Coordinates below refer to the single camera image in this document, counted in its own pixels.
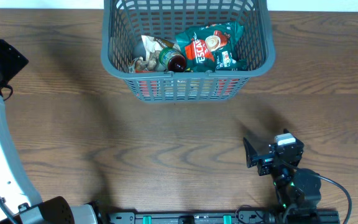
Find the orange spaghetti pasta packet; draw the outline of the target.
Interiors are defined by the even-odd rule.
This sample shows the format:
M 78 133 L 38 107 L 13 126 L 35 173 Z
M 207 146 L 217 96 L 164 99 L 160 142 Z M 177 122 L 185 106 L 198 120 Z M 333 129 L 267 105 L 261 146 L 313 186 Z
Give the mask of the orange spaghetti pasta packet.
M 132 93 L 143 101 L 219 101 L 233 98 L 248 78 L 162 78 L 126 80 Z

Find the green Nescafe coffee bag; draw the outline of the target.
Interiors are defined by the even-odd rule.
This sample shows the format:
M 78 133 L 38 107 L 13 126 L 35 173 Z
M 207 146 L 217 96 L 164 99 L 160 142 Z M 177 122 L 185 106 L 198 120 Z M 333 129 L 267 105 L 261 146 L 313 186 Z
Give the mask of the green Nescafe coffee bag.
M 190 27 L 175 36 L 175 40 L 186 58 L 186 70 L 207 72 L 216 70 L 245 70 L 246 61 L 241 60 L 235 50 L 244 34 L 238 22 Z

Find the green lidded jar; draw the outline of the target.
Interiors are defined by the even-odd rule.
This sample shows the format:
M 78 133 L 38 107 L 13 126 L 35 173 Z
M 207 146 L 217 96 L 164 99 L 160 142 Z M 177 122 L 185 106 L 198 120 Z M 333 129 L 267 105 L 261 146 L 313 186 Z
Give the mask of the green lidded jar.
M 171 72 L 184 72 L 186 68 L 186 58 L 173 48 L 164 48 L 159 54 L 159 61 Z

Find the beige brown snack pouch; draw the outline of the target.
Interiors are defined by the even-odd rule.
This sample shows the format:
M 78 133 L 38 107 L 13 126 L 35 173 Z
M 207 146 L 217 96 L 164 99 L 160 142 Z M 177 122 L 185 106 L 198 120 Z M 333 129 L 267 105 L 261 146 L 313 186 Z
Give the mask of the beige brown snack pouch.
M 141 36 L 132 54 L 133 60 L 128 65 L 129 73 L 164 72 L 166 66 L 159 60 L 160 52 L 165 48 L 180 50 L 179 45 L 158 37 Z

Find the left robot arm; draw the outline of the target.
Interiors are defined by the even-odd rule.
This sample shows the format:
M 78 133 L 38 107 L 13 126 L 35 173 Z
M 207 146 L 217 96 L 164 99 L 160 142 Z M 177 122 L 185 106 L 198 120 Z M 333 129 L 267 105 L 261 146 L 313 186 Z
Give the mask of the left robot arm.
M 44 201 L 25 173 L 6 121 L 2 89 L 28 63 L 0 40 L 0 223 L 101 223 L 95 202 L 70 206 L 61 196 Z

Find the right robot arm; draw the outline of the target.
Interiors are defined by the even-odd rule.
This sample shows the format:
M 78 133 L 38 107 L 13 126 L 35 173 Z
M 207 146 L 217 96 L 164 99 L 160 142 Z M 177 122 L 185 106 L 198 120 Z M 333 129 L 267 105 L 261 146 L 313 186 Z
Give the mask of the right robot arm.
M 288 130 L 275 136 L 268 153 L 259 154 L 244 139 L 247 167 L 257 167 L 259 176 L 270 175 L 281 206 L 275 214 L 276 223 L 322 223 L 317 204 L 321 200 L 321 181 L 309 169 L 300 169 L 304 143 Z

